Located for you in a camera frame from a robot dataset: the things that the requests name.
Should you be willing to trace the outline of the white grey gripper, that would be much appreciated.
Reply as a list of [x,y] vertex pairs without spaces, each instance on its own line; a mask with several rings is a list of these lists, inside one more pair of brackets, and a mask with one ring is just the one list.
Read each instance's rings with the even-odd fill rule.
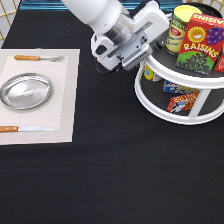
[[130,70],[153,53],[150,43],[169,27],[167,16],[155,0],[144,2],[135,11],[122,12],[105,34],[94,34],[91,51],[109,71]]

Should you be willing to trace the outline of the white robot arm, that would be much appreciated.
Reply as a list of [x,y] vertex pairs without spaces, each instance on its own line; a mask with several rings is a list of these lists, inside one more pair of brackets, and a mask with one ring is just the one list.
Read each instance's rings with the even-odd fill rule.
[[118,0],[62,0],[94,32],[92,55],[108,70],[130,70],[153,50],[150,43],[169,28],[156,0],[146,0],[130,14]]

